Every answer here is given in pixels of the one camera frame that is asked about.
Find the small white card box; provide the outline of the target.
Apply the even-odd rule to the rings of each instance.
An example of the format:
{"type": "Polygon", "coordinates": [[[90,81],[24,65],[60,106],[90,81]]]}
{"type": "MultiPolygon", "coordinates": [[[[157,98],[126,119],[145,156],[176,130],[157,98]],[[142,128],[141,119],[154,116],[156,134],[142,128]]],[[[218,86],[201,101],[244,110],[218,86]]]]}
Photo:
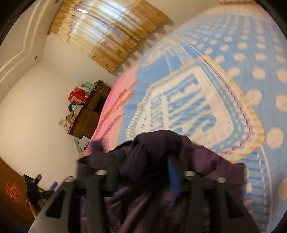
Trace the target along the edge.
{"type": "Polygon", "coordinates": [[[63,127],[66,131],[68,131],[70,128],[69,122],[67,122],[66,120],[63,120],[63,119],[60,119],[60,121],[58,122],[58,125],[63,127]]]}

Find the pink knitted blanket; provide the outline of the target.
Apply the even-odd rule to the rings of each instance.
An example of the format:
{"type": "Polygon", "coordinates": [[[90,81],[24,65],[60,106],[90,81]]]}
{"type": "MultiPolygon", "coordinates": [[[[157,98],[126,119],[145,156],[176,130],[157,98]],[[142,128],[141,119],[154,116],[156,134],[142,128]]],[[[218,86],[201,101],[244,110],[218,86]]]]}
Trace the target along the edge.
{"type": "Polygon", "coordinates": [[[124,120],[124,105],[134,96],[133,87],[138,83],[136,74],[140,61],[136,61],[114,84],[103,110],[98,126],[90,142],[100,141],[104,151],[108,152],[117,146],[120,129],[124,120]]]}

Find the brown wooden wardrobe door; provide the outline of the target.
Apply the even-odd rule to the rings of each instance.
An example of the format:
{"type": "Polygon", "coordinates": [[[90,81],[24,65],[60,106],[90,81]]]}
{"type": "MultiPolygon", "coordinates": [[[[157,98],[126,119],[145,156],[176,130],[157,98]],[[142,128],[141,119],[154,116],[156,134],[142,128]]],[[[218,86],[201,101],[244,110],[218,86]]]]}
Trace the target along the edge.
{"type": "Polygon", "coordinates": [[[21,175],[1,160],[1,220],[29,229],[35,220],[26,204],[25,184],[21,175]]]}

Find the white paper bag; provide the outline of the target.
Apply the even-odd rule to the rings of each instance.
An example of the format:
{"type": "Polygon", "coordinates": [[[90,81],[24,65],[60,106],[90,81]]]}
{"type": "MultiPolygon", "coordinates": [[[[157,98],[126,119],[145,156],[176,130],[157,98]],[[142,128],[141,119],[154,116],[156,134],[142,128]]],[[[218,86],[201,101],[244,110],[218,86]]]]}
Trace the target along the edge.
{"type": "Polygon", "coordinates": [[[82,138],[74,137],[73,140],[79,153],[85,152],[90,143],[90,139],[85,136],[82,138]]]}

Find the blue polka dot bed sheet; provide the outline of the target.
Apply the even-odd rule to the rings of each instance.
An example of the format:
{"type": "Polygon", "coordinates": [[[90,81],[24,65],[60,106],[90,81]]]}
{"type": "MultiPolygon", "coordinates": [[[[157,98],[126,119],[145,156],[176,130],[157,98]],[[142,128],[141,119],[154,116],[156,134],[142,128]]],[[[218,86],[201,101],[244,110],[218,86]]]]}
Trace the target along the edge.
{"type": "Polygon", "coordinates": [[[243,201],[261,232],[286,212],[286,39],[257,4],[220,5],[141,61],[116,144],[171,130],[245,164],[243,201]]]}

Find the dark wooden desk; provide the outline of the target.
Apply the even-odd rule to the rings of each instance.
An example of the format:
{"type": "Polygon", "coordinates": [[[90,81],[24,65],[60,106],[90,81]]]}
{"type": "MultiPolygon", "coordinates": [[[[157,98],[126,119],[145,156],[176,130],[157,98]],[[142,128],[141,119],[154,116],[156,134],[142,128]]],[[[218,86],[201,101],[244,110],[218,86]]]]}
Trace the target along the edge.
{"type": "Polygon", "coordinates": [[[100,119],[100,114],[111,88],[103,81],[97,81],[86,102],[78,114],[73,118],[68,134],[82,139],[91,139],[100,119]]]}

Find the red gift box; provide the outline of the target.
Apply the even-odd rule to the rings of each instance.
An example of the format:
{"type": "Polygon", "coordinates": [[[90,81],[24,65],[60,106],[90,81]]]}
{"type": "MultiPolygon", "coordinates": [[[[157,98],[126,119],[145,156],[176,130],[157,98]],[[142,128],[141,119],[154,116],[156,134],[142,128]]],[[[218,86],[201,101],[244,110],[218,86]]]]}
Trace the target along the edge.
{"type": "Polygon", "coordinates": [[[83,89],[74,90],[69,94],[68,100],[71,103],[84,104],[87,100],[85,95],[86,93],[83,89]]]}

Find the purple padded hooded jacket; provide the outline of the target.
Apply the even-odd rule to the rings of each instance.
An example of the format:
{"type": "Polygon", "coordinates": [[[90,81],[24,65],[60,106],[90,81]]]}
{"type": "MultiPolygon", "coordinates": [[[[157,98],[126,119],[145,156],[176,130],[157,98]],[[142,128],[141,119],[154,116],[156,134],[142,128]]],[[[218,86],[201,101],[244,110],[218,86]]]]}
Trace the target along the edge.
{"type": "Polygon", "coordinates": [[[233,164],[173,131],[139,134],[107,152],[101,141],[92,141],[89,147],[89,155],[78,160],[77,177],[99,170],[111,175],[111,191],[104,197],[110,232],[180,231],[188,195],[175,162],[205,179],[226,179],[242,198],[243,163],[233,164]]]}

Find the beige patterned window curtain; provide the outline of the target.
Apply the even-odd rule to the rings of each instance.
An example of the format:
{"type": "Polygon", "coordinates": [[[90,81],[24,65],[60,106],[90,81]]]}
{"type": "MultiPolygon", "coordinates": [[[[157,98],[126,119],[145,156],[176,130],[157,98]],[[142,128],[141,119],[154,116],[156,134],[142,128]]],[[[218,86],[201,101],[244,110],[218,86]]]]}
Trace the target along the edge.
{"type": "Polygon", "coordinates": [[[112,73],[168,20],[147,1],[63,1],[49,33],[57,34],[112,73]]]}

